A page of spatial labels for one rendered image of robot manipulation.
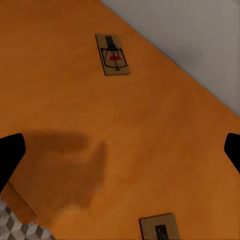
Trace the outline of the mousetrap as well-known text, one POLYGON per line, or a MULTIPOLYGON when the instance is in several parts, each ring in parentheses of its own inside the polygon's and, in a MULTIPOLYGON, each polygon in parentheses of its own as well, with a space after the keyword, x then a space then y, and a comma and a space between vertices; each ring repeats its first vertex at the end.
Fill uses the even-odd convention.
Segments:
POLYGON ((99 55, 105 76, 130 75, 121 41, 118 34, 95 34, 99 55))
POLYGON ((142 240, 181 240, 175 214, 139 220, 142 240))

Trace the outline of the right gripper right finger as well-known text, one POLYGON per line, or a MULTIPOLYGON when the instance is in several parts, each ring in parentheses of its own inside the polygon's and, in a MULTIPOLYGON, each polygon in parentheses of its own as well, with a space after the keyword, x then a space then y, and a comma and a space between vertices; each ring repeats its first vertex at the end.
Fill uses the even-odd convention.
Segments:
POLYGON ((224 151, 240 173, 240 135, 228 133, 224 151))

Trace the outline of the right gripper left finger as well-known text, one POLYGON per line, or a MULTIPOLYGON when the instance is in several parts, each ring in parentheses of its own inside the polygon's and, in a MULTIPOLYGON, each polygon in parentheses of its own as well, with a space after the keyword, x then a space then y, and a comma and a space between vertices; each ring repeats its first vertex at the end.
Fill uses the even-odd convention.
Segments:
POLYGON ((0 193, 26 153, 22 133, 0 138, 0 193))

